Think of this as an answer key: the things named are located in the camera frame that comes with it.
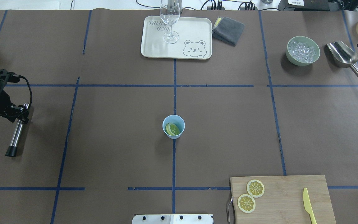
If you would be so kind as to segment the steel muddler black tip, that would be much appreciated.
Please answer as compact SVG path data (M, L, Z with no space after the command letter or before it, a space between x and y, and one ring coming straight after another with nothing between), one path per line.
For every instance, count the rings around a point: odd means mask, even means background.
M17 151L18 151L18 144L19 144L19 140L21 137L21 133L22 130L24 128L24 125L27 124L29 122L29 109L30 109L30 104L25 103L24 105L21 106L21 108L23 108L23 111L25 111L25 113L23 114L23 116L18 118L18 121L16 122L16 127L14 130L14 134L12 136L10 145L5 153L5 156L9 156L9 157L16 157L17 155Z

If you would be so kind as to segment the lemon slice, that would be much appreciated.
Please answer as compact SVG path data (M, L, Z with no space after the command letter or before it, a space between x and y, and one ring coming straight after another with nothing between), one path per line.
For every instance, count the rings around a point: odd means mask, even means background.
M247 192L250 196L259 198L265 192L264 184L260 180L250 180L247 183Z
M170 136L178 136L181 133L181 130L174 123L166 124L165 131Z
M237 199L237 206L244 213L252 213L256 208L256 202L251 195L242 194Z

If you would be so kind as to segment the light blue cup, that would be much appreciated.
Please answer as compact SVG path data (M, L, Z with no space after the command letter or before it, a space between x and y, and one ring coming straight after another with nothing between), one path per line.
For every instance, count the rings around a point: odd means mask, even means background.
M162 128L170 139L178 139L185 130L185 122L178 115L170 115L163 120Z

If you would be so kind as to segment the clear wine glass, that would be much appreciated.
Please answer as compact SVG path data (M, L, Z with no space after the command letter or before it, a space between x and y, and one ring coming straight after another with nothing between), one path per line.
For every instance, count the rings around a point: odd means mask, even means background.
M180 4L178 0L161 0L160 1L160 17L163 23L168 27L163 40L167 44L175 44L178 42L179 34L173 31L173 25L180 18Z

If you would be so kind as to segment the cream bear tray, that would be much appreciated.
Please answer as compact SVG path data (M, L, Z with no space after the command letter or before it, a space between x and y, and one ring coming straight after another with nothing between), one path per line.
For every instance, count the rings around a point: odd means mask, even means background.
M179 39L168 44L163 35L169 31L159 16L144 20L140 52L145 57L209 59L212 55L212 23L204 17L181 17L173 26Z

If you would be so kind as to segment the grey folded cloth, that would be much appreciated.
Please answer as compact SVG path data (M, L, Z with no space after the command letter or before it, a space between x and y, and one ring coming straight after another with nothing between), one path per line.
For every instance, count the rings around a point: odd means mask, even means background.
M212 29L212 37L231 46L236 46L244 28L245 24L239 21L219 16Z

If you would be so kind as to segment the wooden cutting board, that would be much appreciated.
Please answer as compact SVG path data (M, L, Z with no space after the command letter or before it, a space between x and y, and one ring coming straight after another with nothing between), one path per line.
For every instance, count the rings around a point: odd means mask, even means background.
M247 183L251 180L261 181L265 192L255 199L254 211L244 213L237 202L247 193ZM227 204L230 224L311 224L304 208L304 188L308 190L316 223L336 223L324 175L231 177L230 187L231 197Z

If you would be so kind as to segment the green bowl of ice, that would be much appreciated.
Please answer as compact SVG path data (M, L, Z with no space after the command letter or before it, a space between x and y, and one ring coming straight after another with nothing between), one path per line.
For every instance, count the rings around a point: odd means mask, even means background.
M286 56L294 65L307 66L319 59L320 49L314 40L305 36L295 36L287 43Z

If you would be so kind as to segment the yellow plastic knife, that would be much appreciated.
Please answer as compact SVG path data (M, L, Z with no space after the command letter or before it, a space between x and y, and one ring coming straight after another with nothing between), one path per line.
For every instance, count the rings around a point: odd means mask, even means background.
M312 209L312 205L311 205L311 201L310 201L310 197L309 197L309 193L308 193L307 188L303 189L303 204L304 204L305 211L310 216L311 224L317 224L317 221L316 221L315 216L314 216L314 212L313 212L313 209Z

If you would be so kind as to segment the steel ice scoop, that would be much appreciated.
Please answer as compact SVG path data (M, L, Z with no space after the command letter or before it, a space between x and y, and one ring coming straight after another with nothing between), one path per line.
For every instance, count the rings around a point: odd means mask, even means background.
M340 68L350 68L358 78L358 55L342 41L335 41L326 44L331 52L335 64Z

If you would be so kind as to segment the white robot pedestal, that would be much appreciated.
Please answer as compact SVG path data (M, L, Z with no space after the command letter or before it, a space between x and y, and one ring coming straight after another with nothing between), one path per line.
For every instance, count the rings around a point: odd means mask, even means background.
M132 224L213 224L211 214L138 214Z

